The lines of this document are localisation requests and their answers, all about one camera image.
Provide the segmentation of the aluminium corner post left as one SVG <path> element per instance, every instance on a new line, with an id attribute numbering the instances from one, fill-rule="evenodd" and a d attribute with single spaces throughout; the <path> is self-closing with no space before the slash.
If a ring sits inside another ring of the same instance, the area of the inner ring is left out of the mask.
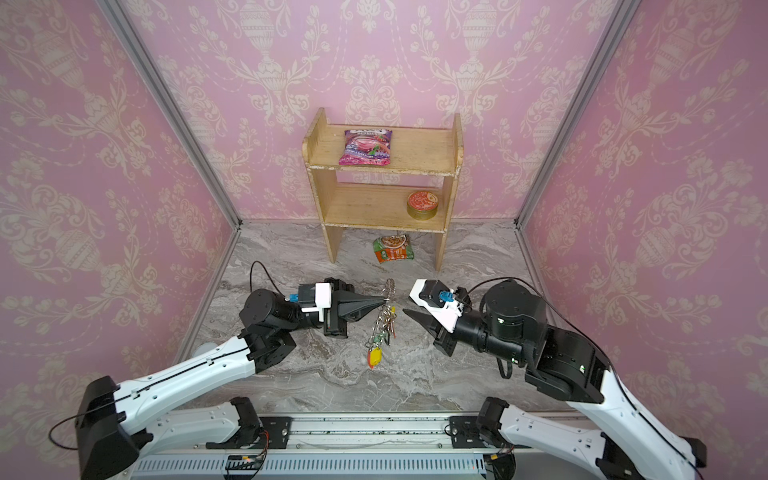
<path id="1" fill-rule="evenodd" d="M 186 120 L 179 103 L 164 80 L 159 65 L 152 58 L 150 51 L 133 26 L 127 9 L 119 1 L 98 0 L 96 4 L 130 57 L 135 69 L 174 131 L 180 145 L 197 169 L 218 207 L 229 224 L 235 230 L 239 230 L 242 226 L 242 219 L 229 195 L 226 193 L 214 168 L 207 159 L 202 144 L 195 136 L 190 122 Z"/>

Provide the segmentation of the yellow key tag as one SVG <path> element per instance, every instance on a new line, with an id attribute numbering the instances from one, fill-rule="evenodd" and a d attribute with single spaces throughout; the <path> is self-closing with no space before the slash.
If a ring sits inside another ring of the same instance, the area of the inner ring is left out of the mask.
<path id="1" fill-rule="evenodd" d="M 375 347 L 368 352 L 368 366 L 374 368 L 382 361 L 383 354 L 379 347 Z"/>

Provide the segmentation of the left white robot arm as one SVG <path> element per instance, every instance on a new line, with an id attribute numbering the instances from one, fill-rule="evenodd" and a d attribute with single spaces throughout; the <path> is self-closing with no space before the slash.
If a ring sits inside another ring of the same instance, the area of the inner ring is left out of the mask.
<path id="1" fill-rule="evenodd" d="M 152 448 L 190 441 L 213 449 L 242 449 L 269 445 L 269 433 L 255 407 L 245 397 L 225 403 L 223 414 L 213 413 L 205 427 L 196 422 L 179 425 L 164 415 L 228 383 L 262 373 L 282 362 L 296 347 L 294 331 L 319 329 L 344 338 L 347 326 L 385 305 L 383 295 L 363 295 L 353 285 L 335 278 L 303 284 L 297 294 L 257 289 L 239 313 L 243 328 L 229 340 L 190 360 L 134 380 L 116 383 L 104 376 L 83 393 L 74 424 L 79 475 L 108 479 L 132 466 Z"/>

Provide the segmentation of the green orange snack packet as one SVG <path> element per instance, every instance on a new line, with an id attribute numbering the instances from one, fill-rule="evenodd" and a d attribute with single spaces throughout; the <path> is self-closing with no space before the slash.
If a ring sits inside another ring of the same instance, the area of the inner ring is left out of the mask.
<path id="1" fill-rule="evenodd" d="M 373 241 L 373 251 L 379 263 L 399 260 L 412 260 L 414 252 L 407 234 L 377 237 Z"/>

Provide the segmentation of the aluminium corner post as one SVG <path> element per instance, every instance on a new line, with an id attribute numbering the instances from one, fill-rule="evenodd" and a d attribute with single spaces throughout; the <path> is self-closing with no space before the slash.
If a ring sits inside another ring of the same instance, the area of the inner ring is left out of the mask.
<path id="1" fill-rule="evenodd" d="M 565 110 L 565 115 L 555 132 L 552 143 L 546 151 L 541 166 L 524 198 L 520 212 L 515 219 L 515 226 L 518 231 L 522 231 L 531 221 L 536 205 L 544 193 L 561 155 L 568 146 L 608 64 L 612 60 L 640 5 L 640 0 L 621 0 L 616 3 L 609 17 L 606 30 L 587 62 L 583 78 L 580 80 L 574 96 Z"/>
<path id="2" fill-rule="evenodd" d="M 133 26 L 127 9 L 119 1 L 98 0 L 96 4 L 130 57 L 135 69 L 174 131 L 180 145 L 197 169 L 218 207 L 229 224 L 235 230 L 239 230 L 242 226 L 242 219 L 229 195 L 226 193 L 214 168 L 207 159 L 202 144 L 195 136 L 190 122 L 186 120 L 179 103 L 164 80 L 159 65 L 152 58 L 150 51 Z"/>

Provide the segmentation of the aluminium corner post right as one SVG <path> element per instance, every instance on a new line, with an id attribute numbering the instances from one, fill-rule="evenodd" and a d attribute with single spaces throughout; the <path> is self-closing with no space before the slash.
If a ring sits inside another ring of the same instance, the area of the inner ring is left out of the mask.
<path id="1" fill-rule="evenodd" d="M 583 78 L 580 80 L 574 96 L 565 110 L 565 115 L 555 132 L 552 143 L 546 151 L 541 166 L 524 198 L 520 212 L 515 219 L 515 226 L 518 231 L 522 231 L 531 221 L 536 205 L 544 193 L 561 155 L 568 146 L 608 64 L 612 60 L 640 5 L 640 0 L 621 0 L 616 3 L 609 17 L 606 30 L 587 62 Z"/>

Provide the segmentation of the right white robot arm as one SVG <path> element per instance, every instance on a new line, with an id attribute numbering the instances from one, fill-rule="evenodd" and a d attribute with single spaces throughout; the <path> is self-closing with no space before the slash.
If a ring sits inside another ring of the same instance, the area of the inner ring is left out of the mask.
<path id="1" fill-rule="evenodd" d="M 488 284 L 474 306 L 464 288 L 418 279 L 409 293 L 416 307 L 406 313 L 444 355 L 465 344 L 494 357 L 504 379 L 520 368 L 537 392 L 566 403 L 594 426 L 567 427 L 489 397 L 475 421 L 484 443 L 537 449 L 600 479 L 701 478 L 706 445 L 659 421 L 592 339 L 575 326 L 550 324 L 551 304 L 528 282 L 499 277 Z"/>

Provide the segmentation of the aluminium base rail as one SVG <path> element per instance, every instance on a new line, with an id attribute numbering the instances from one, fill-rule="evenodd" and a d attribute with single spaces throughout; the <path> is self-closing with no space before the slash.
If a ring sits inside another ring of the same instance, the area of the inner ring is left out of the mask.
<path id="1" fill-rule="evenodd" d="M 595 479 L 527 445 L 493 446 L 473 412 L 293 413 L 263 418 L 270 440 L 156 451 L 121 479 Z"/>

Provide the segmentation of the round red gold tin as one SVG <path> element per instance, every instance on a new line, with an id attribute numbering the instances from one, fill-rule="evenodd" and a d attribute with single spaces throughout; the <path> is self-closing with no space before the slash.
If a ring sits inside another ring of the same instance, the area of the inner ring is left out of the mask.
<path id="1" fill-rule="evenodd" d="M 437 214 L 439 198 L 432 191 L 414 191 L 407 198 L 406 208 L 408 214 L 415 220 L 428 220 Z"/>

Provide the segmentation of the pink snack packet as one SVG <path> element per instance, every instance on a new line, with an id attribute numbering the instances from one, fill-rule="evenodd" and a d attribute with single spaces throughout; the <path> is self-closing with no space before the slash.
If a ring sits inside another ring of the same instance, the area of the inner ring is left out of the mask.
<path id="1" fill-rule="evenodd" d="M 381 128 L 346 130 L 344 132 L 345 146 L 339 164 L 389 165 L 392 136 L 392 130 Z"/>

